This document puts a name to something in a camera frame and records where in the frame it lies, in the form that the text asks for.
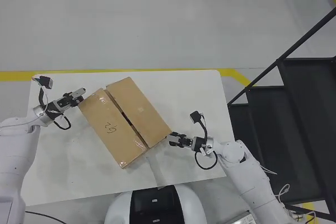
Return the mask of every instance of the white table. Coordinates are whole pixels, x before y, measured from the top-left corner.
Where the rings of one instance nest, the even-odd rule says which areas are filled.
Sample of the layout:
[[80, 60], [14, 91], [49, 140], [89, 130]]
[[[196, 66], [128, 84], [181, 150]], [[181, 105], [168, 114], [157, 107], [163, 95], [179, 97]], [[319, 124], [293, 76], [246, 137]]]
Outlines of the white table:
[[[170, 128], [188, 136], [202, 136], [189, 114], [204, 113], [208, 135], [233, 141], [224, 91], [217, 71], [164, 71], [76, 73], [46, 75], [54, 80], [49, 100], [86, 88], [87, 97], [100, 87], [131, 76]], [[39, 87], [31, 84], [29, 108], [38, 104]], [[127, 169], [114, 161], [78, 108], [67, 110], [72, 128], [55, 125], [41, 129], [36, 159], [25, 176], [22, 196], [28, 206], [128, 190], [186, 183], [226, 176], [219, 164], [200, 169], [189, 149], [170, 147], [166, 141], [150, 149]], [[213, 159], [199, 157], [203, 166]]]

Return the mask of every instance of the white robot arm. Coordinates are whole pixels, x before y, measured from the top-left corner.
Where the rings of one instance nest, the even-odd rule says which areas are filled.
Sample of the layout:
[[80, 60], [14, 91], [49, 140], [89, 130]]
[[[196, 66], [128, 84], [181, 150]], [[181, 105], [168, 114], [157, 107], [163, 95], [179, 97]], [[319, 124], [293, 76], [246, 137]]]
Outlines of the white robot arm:
[[188, 138], [184, 134], [173, 132], [167, 136], [171, 146], [191, 148], [204, 156], [215, 155], [227, 176], [233, 181], [240, 196], [252, 209], [259, 223], [293, 224], [297, 223], [284, 209], [271, 188], [269, 177], [242, 141], [219, 143], [207, 136], [207, 130], [201, 121], [202, 114], [195, 111], [190, 115], [193, 123], [199, 123], [205, 133], [204, 138]]
[[51, 88], [52, 80], [41, 76], [35, 81], [41, 85], [40, 105], [28, 110], [25, 118], [9, 118], [0, 123], [0, 224], [24, 222], [25, 202], [20, 192], [24, 177], [35, 159], [40, 128], [52, 122], [58, 125], [55, 118], [78, 105], [86, 91], [81, 88], [45, 105], [42, 86]]

